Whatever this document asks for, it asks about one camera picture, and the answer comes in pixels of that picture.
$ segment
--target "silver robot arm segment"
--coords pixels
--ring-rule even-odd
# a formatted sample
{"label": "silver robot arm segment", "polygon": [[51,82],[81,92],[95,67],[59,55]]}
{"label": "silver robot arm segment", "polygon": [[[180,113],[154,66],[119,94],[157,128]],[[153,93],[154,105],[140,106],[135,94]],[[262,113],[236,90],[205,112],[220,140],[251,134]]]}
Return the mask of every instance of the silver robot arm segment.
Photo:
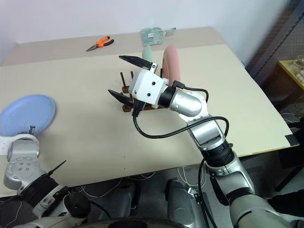
{"label": "silver robot arm segment", "polygon": [[58,184],[38,163],[39,143],[30,134],[22,134],[11,142],[8,165],[4,173],[4,185],[16,190],[39,218],[18,227],[69,228],[80,225],[90,213],[90,202],[81,193],[69,193]]}
{"label": "silver robot arm segment", "polygon": [[[179,116],[187,123],[187,125],[211,117],[207,111],[207,104],[204,97],[196,92],[188,92],[189,95],[196,97],[197,101],[203,107],[201,112],[193,117],[180,114]],[[231,146],[227,143],[224,133],[220,129],[215,120],[202,123],[188,130],[196,146],[201,151],[207,167],[211,173],[213,186],[219,185],[222,195],[228,196],[235,189],[246,188],[248,192],[255,193],[254,185],[242,166],[239,158],[232,151]],[[232,175],[233,181],[225,182],[224,176]],[[228,205],[230,199],[226,197],[225,205]]]}

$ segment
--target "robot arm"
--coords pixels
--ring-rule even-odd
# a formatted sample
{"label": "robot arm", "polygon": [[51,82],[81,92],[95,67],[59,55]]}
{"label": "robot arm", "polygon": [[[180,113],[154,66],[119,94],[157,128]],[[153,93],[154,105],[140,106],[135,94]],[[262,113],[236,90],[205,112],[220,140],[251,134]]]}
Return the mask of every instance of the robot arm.
{"label": "robot arm", "polygon": [[21,134],[18,140],[10,142],[8,165],[4,174],[6,187],[17,191],[39,218],[18,227],[28,228],[69,228],[78,226],[90,213],[90,201],[81,193],[69,193],[68,188],[58,184],[50,172],[39,165],[39,143],[31,134]]}
{"label": "robot arm", "polygon": [[140,130],[136,118],[145,103],[152,104],[154,108],[162,106],[179,113],[189,127],[188,132],[194,143],[206,160],[218,200],[224,205],[229,205],[233,226],[290,227],[264,199],[255,195],[254,185],[247,171],[217,122],[210,119],[205,98],[196,92],[185,93],[180,89],[176,90],[177,87],[183,89],[184,85],[175,81],[169,86],[167,79],[158,77],[154,72],[155,70],[151,68],[142,69],[133,78],[129,87],[129,93],[135,98],[132,115],[136,129],[148,138],[168,137],[151,136]]}

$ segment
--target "floor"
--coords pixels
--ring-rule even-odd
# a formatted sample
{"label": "floor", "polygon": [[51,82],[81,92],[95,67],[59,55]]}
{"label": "floor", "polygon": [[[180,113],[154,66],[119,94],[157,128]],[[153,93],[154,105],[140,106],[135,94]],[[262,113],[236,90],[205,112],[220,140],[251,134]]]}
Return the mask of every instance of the floor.
{"label": "floor", "polygon": [[[304,189],[304,170],[302,170],[281,192],[275,192],[274,187],[287,175],[289,169],[282,169],[277,152],[267,152],[251,159],[243,161],[246,170],[251,177],[257,195],[261,197],[270,198],[276,194],[285,194],[299,189]],[[198,166],[191,166],[185,168],[185,174],[187,176],[188,183],[197,183]],[[167,218],[167,201],[165,200],[165,187],[167,180],[171,178],[177,178],[181,181],[177,169],[170,169],[166,171],[156,172],[151,178],[142,181],[131,180],[129,178],[123,178],[120,185],[128,182],[138,183],[141,186],[141,197],[138,206],[138,217],[149,218]],[[115,186],[118,180],[109,180],[105,182],[90,184],[85,187],[85,191],[93,196],[100,196]],[[85,194],[85,191],[81,187],[73,188],[74,191],[81,191]],[[221,205],[212,189],[209,181],[209,175],[207,174],[207,180],[203,187],[203,192],[207,193],[208,201],[211,207],[214,220],[219,228],[231,228],[231,220],[229,215],[229,208]],[[87,196],[90,200],[93,200],[100,205],[106,203],[107,198],[111,193],[105,195],[102,198],[95,198]],[[20,202],[11,202],[1,209],[1,225],[3,228],[9,221],[12,221],[16,217],[16,212],[20,207]],[[94,221],[99,216],[99,210],[93,209],[93,212],[89,216],[89,221]],[[10,228],[19,224],[32,221],[35,216],[31,213],[31,208],[25,202],[22,203],[18,217],[15,222],[6,226]],[[287,220],[293,220],[295,218],[286,216]]]}

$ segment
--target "white wall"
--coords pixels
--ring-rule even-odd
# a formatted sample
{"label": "white wall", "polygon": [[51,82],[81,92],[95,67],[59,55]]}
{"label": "white wall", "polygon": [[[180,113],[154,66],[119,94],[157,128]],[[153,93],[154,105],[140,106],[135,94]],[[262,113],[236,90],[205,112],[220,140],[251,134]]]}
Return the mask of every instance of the white wall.
{"label": "white wall", "polygon": [[219,31],[247,64],[288,0],[0,0],[0,63],[16,43],[139,32]]}

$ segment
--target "blue plate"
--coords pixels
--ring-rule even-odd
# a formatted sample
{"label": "blue plate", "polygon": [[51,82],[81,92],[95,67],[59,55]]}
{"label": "blue plate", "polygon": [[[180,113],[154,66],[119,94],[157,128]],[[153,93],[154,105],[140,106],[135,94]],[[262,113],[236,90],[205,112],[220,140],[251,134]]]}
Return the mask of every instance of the blue plate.
{"label": "blue plate", "polygon": [[14,101],[0,114],[0,135],[14,136],[29,133],[35,126],[34,135],[43,132],[55,116],[55,103],[48,96],[29,95]]}

